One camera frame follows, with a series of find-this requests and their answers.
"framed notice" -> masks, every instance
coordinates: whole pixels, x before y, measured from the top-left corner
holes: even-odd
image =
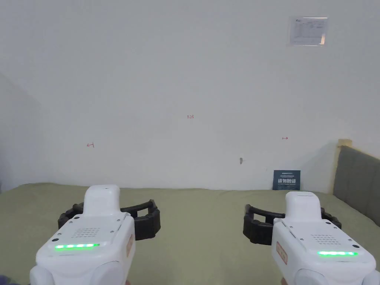
[[[275,170],[273,172],[273,190],[299,191],[301,170]]]

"orange sticker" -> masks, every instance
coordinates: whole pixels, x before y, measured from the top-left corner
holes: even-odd
[[[132,245],[133,245],[133,234],[131,234],[131,237],[129,238],[128,243],[127,243],[127,257],[129,255],[129,252],[131,251]]]
[[[276,250],[278,254],[280,255],[281,259],[284,261],[286,265],[288,265],[288,255],[286,254],[285,250],[282,248],[282,246],[277,242],[276,244]]]

